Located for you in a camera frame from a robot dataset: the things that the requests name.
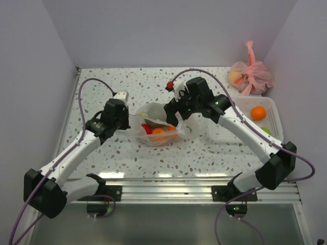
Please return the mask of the clear printed plastic bag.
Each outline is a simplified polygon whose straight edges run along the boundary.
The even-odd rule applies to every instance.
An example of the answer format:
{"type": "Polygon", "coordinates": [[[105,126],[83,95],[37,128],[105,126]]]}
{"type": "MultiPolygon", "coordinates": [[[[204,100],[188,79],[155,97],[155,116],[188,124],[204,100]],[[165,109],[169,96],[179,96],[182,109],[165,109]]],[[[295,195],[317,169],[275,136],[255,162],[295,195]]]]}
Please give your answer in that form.
{"type": "Polygon", "coordinates": [[[129,135],[147,146],[161,146],[182,140],[193,140],[200,135],[196,117],[191,115],[183,120],[179,114],[177,126],[166,122],[164,105],[148,103],[140,107],[135,114],[129,115],[129,135]]]}

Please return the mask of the red fruit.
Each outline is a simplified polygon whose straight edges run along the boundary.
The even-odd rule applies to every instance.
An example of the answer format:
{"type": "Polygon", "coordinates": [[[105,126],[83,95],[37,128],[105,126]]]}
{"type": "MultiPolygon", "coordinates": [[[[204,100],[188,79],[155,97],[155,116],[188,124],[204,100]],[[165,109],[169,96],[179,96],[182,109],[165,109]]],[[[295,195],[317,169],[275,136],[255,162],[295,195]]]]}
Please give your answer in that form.
{"type": "Polygon", "coordinates": [[[146,132],[147,135],[152,134],[152,128],[151,128],[149,125],[147,125],[147,124],[142,124],[142,127],[143,127],[143,129],[145,130],[145,132],[146,132]]]}

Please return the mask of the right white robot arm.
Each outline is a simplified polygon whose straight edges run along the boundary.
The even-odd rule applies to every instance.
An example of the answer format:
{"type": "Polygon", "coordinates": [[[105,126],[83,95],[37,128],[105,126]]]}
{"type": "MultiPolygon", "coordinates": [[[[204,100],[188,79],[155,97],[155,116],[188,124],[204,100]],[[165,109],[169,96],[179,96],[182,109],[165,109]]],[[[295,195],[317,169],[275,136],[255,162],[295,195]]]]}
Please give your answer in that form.
{"type": "Polygon", "coordinates": [[[192,114],[200,113],[232,132],[262,162],[258,169],[230,180],[227,193],[232,200],[240,200],[247,191],[261,186],[274,190],[295,169],[296,146],[291,142],[284,144],[264,132],[227,96],[214,95],[204,78],[196,77],[186,83],[168,82],[166,90],[174,92],[174,98],[164,106],[167,123],[177,126],[177,115],[187,120],[192,114]]]}

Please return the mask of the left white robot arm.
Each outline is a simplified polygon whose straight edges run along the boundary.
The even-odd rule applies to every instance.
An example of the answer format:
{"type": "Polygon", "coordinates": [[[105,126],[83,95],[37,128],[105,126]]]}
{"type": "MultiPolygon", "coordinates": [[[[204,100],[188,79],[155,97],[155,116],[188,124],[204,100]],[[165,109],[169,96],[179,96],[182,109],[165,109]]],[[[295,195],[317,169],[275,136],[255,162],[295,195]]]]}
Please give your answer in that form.
{"type": "Polygon", "coordinates": [[[71,173],[116,130],[129,129],[127,94],[110,98],[100,118],[93,117],[85,130],[52,162],[24,176],[24,201],[48,218],[55,218],[66,204],[84,197],[108,200],[105,180],[95,174],[67,183],[71,173]]]}

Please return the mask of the peach in pink bag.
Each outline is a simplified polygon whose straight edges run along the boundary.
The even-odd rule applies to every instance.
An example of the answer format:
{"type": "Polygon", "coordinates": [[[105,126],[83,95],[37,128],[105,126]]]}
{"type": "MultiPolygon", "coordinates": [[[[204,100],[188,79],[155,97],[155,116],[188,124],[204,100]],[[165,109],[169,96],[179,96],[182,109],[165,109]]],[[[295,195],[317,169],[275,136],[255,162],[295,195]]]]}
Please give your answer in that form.
{"type": "Polygon", "coordinates": [[[233,70],[228,73],[228,79],[231,84],[242,84],[244,82],[243,74],[240,71],[233,70]]]}

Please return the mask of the pink plastic bag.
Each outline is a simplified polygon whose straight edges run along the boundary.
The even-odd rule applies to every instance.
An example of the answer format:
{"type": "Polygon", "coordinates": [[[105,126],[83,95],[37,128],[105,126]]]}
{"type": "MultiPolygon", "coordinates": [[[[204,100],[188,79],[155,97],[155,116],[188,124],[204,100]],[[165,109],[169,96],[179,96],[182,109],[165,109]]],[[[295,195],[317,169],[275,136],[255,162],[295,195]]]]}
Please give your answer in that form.
{"type": "Polygon", "coordinates": [[[261,95],[274,86],[274,76],[262,61],[256,59],[252,49],[253,41],[247,41],[245,46],[248,50],[248,63],[236,62],[229,70],[229,72],[233,70],[240,71],[243,74],[244,82],[242,84],[232,84],[232,86],[242,96],[261,95]]]}

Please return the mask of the orange in basket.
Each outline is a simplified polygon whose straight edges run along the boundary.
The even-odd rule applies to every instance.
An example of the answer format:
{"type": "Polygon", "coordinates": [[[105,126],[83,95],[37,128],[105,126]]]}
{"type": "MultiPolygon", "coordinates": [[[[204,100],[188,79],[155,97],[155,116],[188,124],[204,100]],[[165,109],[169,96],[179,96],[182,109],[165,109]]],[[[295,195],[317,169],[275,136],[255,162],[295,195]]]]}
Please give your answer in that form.
{"type": "Polygon", "coordinates": [[[262,106],[252,108],[250,116],[254,121],[261,121],[266,118],[267,111],[262,106]]]}

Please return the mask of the green apple in basket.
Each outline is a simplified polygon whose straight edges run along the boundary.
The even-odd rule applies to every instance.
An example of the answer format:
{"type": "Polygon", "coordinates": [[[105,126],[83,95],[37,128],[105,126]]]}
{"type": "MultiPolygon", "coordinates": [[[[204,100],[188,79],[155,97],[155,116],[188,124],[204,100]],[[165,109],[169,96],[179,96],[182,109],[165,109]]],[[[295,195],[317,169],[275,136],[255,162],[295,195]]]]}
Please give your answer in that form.
{"type": "Polygon", "coordinates": [[[267,134],[271,135],[271,132],[269,129],[265,128],[265,127],[261,127],[261,129],[266,132],[267,134]]]}

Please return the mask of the left black base bracket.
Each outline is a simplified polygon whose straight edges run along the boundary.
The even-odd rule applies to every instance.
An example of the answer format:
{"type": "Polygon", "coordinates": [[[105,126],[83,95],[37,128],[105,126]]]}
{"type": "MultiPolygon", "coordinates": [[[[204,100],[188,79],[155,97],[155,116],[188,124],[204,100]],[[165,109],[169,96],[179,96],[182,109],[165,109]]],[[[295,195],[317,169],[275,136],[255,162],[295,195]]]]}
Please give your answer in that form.
{"type": "Polygon", "coordinates": [[[105,185],[99,187],[96,193],[90,197],[86,197],[87,201],[104,201],[105,198],[100,197],[101,195],[110,196],[116,202],[121,201],[121,196],[123,193],[123,188],[121,185],[105,185]]]}

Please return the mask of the black base bracket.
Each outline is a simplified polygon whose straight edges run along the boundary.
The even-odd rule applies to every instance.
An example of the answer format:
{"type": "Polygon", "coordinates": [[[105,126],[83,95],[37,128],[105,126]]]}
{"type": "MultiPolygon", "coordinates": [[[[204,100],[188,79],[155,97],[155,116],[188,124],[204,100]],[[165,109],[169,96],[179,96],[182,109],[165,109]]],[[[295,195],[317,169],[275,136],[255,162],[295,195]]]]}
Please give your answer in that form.
{"type": "Polygon", "coordinates": [[[121,196],[123,193],[123,188],[121,185],[105,185],[99,187],[96,193],[90,197],[86,197],[87,201],[104,201],[105,198],[100,197],[101,195],[110,196],[116,202],[121,201],[121,196]]]}
{"type": "MultiPolygon", "coordinates": [[[[240,196],[243,194],[242,192],[239,192],[237,189],[230,188],[228,186],[212,186],[211,187],[211,194],[212,199],[214,202],[228,202],[229,200],[240,196]]],[[[237,201],[250,201],[250,202],[256,202],[258,200],[256,192],[251,192],[247,196],[241,197],[237,199],[237,201]]]]}

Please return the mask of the aluminium mounting rail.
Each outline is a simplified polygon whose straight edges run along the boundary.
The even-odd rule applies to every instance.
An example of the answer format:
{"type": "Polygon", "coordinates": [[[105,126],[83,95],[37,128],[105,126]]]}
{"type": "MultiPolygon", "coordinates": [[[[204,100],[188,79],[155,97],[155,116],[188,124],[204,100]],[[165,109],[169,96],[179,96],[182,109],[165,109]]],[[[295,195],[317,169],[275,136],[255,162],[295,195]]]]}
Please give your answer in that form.
{"type": "MultiPolygon", "coordinates": [[[[119,178],[107,185],[122,187],[122,204],[219,204],[213,201],[212,187],[225,186],[230,177],[119,178]]],[[[249,204],[300,204],[295,183],[282,183],[275,190],[256,192],[258,200],[249,204]]]]}

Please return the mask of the right black base bracket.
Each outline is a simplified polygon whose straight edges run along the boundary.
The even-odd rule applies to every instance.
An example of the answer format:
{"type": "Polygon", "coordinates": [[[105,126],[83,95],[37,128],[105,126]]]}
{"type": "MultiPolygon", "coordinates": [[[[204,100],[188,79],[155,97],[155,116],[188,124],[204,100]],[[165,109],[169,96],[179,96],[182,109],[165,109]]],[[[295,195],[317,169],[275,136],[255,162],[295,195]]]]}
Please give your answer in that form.
{"type": "MultiPolygon", "coordinates": [[[[211,194],[212,199],[214,202],[228,202],[229,200],[240,196],[243,194],[242,192],[239,192],[237,189],[230,188],[228,186],[212,186],[211,187],[211,194]]],[[[258,200],[256,192],[251,192],[247,196],[241,197],[237,199],[237,201],[250,201],[250,202],[256,202],[258,200]]]]}

